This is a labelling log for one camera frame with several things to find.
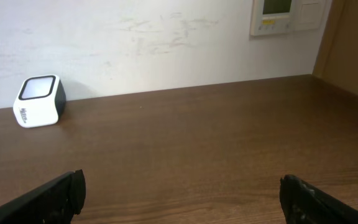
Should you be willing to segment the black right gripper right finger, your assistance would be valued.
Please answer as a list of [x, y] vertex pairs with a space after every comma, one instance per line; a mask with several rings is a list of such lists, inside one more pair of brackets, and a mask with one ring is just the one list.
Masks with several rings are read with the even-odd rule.
[[279, 197], [287, 224], [358, 224], [358, 210], [294, 175], [280, 179]]

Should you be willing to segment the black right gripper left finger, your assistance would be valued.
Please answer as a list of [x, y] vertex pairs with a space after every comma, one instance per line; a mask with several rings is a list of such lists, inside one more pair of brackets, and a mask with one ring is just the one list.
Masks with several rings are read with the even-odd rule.
[[0, 223], [70, 223], [85, 198], [83, 171], [70, 171], [1, 205]]

